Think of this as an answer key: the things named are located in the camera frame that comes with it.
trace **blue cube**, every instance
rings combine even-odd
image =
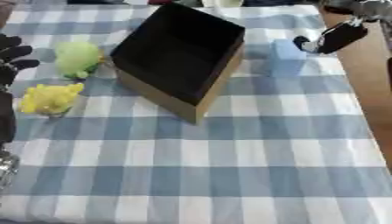
[[[306,52],[299,50],[291,40],[276,39],[268,58],[268,67],[271,76],[297,76],[300,75],[306,61]]]

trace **black box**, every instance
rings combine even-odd
[[[143,82],[155,88],[159,92],[156,94],[198,107],[241,48],[244,33],[245,29],[237,24],[169,3],[133,31],[111,57],[125,85],[135,89],[135,81],[138,86]],[[124,81],[129,78],[124,75],[132,76],[132,80]],[[150,90],[136,91],[182,116],[177,108],[160,101],[168,99],[152,99],[155,97],[145,93]],[[198,120],[185,119],[193,123]]]

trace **green toy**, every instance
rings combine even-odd
[[[102,51],[87,41],[60,43],[55,54],[56,67],[69,79],[86,79],[103,62]]]

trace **yellow plush toy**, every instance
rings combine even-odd
[[[27,88],[26,94],[18,107],[20,111],[26,114],[61,115],[72,107],[76,96],[83,88],[82,83],[68,86],[38,84],[37,87]]]

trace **open box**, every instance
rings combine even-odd
[[[197,123],[241,63],[244,32],[237,24],[169,3],[111,57],[123,85]]]

